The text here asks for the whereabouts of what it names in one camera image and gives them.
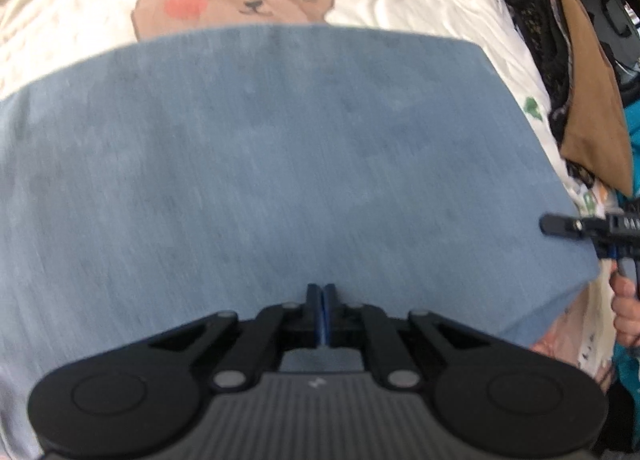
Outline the person right hand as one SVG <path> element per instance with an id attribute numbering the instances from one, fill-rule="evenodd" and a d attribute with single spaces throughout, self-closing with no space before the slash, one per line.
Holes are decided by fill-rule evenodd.
<path id="1" fill-rule="evenodd" d="M 639 346 L 640 307 L 636 285 L 620 272 L 616 263 L 612 266 L 610 287 L 613 291 L 611 307 L 614 313 L 616 341 L 627 348 Z"/>

